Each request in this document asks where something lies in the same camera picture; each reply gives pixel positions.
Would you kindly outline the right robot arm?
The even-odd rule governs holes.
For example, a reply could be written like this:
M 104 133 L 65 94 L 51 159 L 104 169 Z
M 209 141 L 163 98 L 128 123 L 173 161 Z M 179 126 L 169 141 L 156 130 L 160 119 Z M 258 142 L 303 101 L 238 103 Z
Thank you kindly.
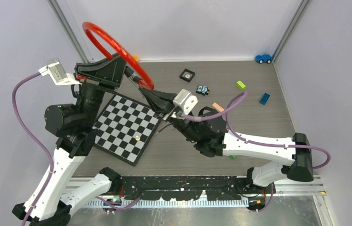
M 178 94 L 139 88 L 155 116 L 169 122 L 186 141 L 206 157 L 240 155 L 270 160 L 270 163 L 247 170 L 245 187 L 258 193 L 263 187 L 285 178 L 311 182 L 312 153 L 307 137 L 295 133 L 293 137 L 272 138 L 245 135 L 232 131 L 217 110 L 195 117 L 191 111 L 198 99 L 182 89 Z

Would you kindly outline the red cable lock chrome cylinder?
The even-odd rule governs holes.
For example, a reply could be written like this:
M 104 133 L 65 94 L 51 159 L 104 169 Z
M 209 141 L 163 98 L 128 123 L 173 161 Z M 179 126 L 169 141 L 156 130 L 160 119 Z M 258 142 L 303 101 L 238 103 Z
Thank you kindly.
M 112 59 L 113 56 L 110 52 L 97 40 L 94 33 L 98 35 L 102 40 L 109 44 L 115 51 L 121 56 L 131 67 L 141 76 L 141 80 L 138 82 L 140 86 L 147 90 L 154 90 L 154 82 L 151 77 L 146 73 L 142 66 L 132 57 L 132 55 L 124 49 L 110 34 L 103 30 L 98 25 L 92 22 L 83 22 L 82 29 L 91 43 L 108 59 Z

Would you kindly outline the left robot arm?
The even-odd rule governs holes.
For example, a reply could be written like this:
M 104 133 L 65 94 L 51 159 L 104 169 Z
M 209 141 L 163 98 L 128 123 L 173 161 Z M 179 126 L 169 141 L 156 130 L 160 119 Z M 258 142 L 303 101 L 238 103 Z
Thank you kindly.
M 45 110 L 46 130 L 57 137 L 56 148 L 48 154 L 49 167 L 30 198 L 14 206 L 12 212 L 23 223 L 32 226 L 65 226 L 71 216 L 97 196 L 115 195 L 121 190 L 121 176 L 105 167 L 86 184 L 65 193 L 72 175 L 95 144 L 96 121 L 106 92 L 113 93 L 122 82 L 126 61 L 113 54 L 94 63 L 77 63 L 74 73 L 66 73 L 58 60 L 38 70 L 55 85 L 69 85 L 75 104 L 51 105 Z

